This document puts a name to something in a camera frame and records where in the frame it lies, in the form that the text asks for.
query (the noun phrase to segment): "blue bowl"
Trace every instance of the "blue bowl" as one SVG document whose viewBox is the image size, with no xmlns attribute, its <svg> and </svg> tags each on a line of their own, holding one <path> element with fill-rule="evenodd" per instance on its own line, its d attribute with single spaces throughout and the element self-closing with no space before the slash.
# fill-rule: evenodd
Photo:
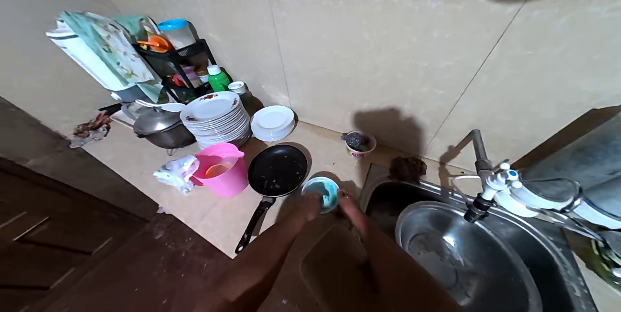
<svg viewBox="0 0 621 312">
<path fill-rule="evenodd" d="M 320 176 L 306 181 L 302 187 L 302 195 L 308 192 L 319 192 L 323 196 L 322 214 L 330 213 L 338 205 L 338 185 L 330 178 Z"/>
</svg>

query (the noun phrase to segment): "frying pan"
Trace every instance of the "frying pan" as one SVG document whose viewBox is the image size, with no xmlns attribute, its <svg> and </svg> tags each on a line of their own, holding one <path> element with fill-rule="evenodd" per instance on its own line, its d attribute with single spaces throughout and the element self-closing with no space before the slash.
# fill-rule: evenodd
<svg viewBox="0 0 621 312">
<path fill-rule="evenodd" d="M 291 145 L 268 147 L 252 160 L 248 167 L 248 182 L 263 199 L 252 214 L 235 253 L 239 253 L 250 243 L 250 237 L 261 215 L 271 208 L 276 198 L 286 196 L 300 187 L 307 171 L 306 156 Z"/>
</svg>

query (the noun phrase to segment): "pink jug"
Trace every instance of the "pink jug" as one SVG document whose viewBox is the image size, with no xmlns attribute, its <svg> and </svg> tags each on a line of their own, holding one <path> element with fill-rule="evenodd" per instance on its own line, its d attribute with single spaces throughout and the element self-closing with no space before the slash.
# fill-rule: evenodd
<svg viewBox="0 0 621 312">
<path fill-rule="evenodd" d="M 248 186 L 248 169 L 243 156 L 242 151 L 228 142 L 211 145 L 196 154 L 199 166 L 190 180 L 220 197 L 233 197 Z"/>
</svg>

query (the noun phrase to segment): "faucet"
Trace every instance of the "faucet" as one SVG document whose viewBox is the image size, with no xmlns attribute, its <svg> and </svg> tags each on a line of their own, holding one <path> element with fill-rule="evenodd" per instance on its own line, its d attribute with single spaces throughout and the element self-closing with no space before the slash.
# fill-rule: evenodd
<svg viewBox="0 0 621 312">
<path fill-rule="evenodd" d="M 481 131 L 478 129 L 468 133 L 468 137 L 472 139 L 474 145 L 474 154 L 476 161 L 474 167 L 476 174 L 481 179 L 482 193 L 478 193 L 474 201 L 468 205 L 468 211 L 464 214 L 464 219 L 470 223 L 475 223 L 481 219 L 485 219 L 488 215 L 487 211 L 494 205 L 494 196 L 499 192 L 509 192 L 509 186 L 513 188 L 522 187 L 522 183 L 518 180 L 519 175 L 515 170 L 511 170 L 508 163 L 501 163 L 501 172 L 494 173 L 492 162 L 487 158 L 485 145 Z"/>
</svg>

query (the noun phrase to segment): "cooking pot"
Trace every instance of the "cooking pot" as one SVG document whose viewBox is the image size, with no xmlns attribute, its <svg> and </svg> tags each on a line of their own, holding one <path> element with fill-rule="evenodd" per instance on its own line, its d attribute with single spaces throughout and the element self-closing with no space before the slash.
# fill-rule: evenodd
<svg viewBox="0 0 621 312">
<path fill-rule="evenodd" d="M 183 125 L 179 112 L 154 107 L 142 113 L 134 123 L 134 132 L 163 149 L 179 149 L 196 142 L 196 138 Z"/>
</svg>

